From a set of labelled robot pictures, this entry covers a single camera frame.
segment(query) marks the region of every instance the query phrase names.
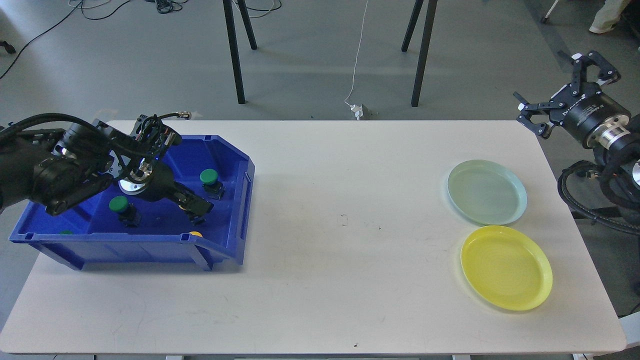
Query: gray floor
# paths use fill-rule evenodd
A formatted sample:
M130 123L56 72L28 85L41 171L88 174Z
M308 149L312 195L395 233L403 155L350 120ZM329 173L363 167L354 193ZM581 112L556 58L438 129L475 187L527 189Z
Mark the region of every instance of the gray floor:
M88 10L87 15L105 15L123 1L113 0L113 4ZM87 0L87 6L99 2ZM257 7L271 4L269 0L247 2ZM629 28L621 23L605 35L588 33L602 4L596 0L561 1L550 23L541 25L538 21L551 3L441 1L422 99L418 108L412 108L422 23L418 23L409 52L403 54L399 48L413 1L370 0L351 100L371 109L373 119L513 120L518 113L518 102L511 96L514 90L532 102L546 101L569 82L570 67L559 60L558 51L573 54L595 49L623 76L605 92L632 114L640 113L640 53ZM159 15L154 5L137 0L100 21L86 20L76 12L34 41L0 80L0 124L43 112L112 120L175 110L190 110L196 113L196 119L212 120L352 119L342 101L351 88L364 4L364 0L283 0L282 9L253 20L257 51L249 49L244 29L237 23L248 99L245 105L236 101L219 1L190 1L179 13ZM66 1L0 0L0 40L9 41L19 50L70 10ZM0 52L0 69L7 68L14 56ZM424 136L429 141L430 136L441 135ZM500 141L500 134L486 140ZM591 156L562 129L541 145L556 175L573 162ZM8 236L23 207L14 206L1 215L1 237ZM620 315L628 313L640 301L632 291L632 284L640 281L636 240L588 223L579 222L579 228L616 311ZM0 242L0 326L36 255L29 247ZM52 358L0 353L1 360ZM637 348L603 357L638 358Z

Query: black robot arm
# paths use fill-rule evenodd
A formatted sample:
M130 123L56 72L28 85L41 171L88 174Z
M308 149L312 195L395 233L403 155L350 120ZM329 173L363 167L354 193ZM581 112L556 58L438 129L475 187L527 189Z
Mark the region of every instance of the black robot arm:
M96 120L89 124L59 113L35 115L0 132L0 210L24 199L43 204L59 215L106 190L134 184L129 195L147 201L170 199L194 223L204 221L213 205L173 181L161 159L180 134L162 123L167 117L189 118L179 112L141 115L131 134ZM73 123L68 130L26 130L56 121Z
M569 206L595 222L629 233L640 234L640 124L638 116L602 92L600 86L614 83L620 73L599 53L575 54L572 81L565 84L549 100L530 104L520 94L517 118L534 134L548 138L554 127L564 128L585 149L593 149L595 163L579 161L563 171L559 178L560 196ZM587 80L587 68L597 66L600 71L595 81ZM548 122L535 124L533 115L546 115ZM589 212L568 192L566 180L570 174L589 173L598 179L602 193L620 208L625 220L635 224L627 226Z

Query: green cap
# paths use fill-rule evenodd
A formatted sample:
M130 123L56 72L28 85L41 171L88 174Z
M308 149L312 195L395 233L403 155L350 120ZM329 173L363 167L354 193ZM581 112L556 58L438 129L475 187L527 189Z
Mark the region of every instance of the green cap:
M125 196L116 196L109 201L109 210L114 213L123 213L129 207L129 200Z
M204 185L213 185L218 181L218 172L213 170L212 168L208 168L207 170L203 170L200 173L200 181Z

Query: yellow object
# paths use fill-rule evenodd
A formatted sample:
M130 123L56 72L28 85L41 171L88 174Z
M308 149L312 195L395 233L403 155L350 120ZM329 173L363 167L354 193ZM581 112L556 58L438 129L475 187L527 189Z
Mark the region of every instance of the yellow object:
M484 226L469 235L460 254L465 277L480 296L508 310L542 304L553 286L549 260L525 234Z

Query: blue plastic bin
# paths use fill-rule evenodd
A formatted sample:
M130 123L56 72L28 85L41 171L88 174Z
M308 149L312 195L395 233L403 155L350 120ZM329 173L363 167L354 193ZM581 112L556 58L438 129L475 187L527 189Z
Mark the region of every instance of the blue plastic bin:
M224 259L241 265L255 173L251 159L219 136L191 135L170 147L163 161L173 170L176 181L214 204L203 224L192 225L169 200L146 202L127 196L142 219L139 227L125 227L109 210L109 201L124 195L112 185L56 217L48 215L44 206L29 203L10 240L27 243L75 270L87 263L149 261L193 262L204 270ZM218 171L226 188L221 200L212 200L202 188L200 173L207 168Z

